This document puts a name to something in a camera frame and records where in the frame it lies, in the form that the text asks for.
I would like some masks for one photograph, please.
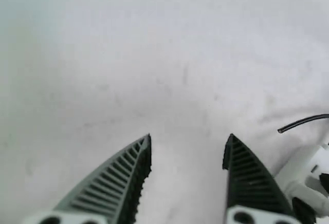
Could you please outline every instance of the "black cable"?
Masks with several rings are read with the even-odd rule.
[[[307,117],[307,118],[295,121],[295,122],[293,122],[289,125],[286,125],[286,126],[280,128],[280,129],[278,129],[278,132],[279,133],[284,133],[287,130],[290,130],[290,129],[296,127],[296,126],[305,124],[307,122],[314,121],[314,120],[320,120],[320,119],[327,119],[327,118],[329,118],[329,114],[314,115],[314,116],[311,116],[311,117]]]

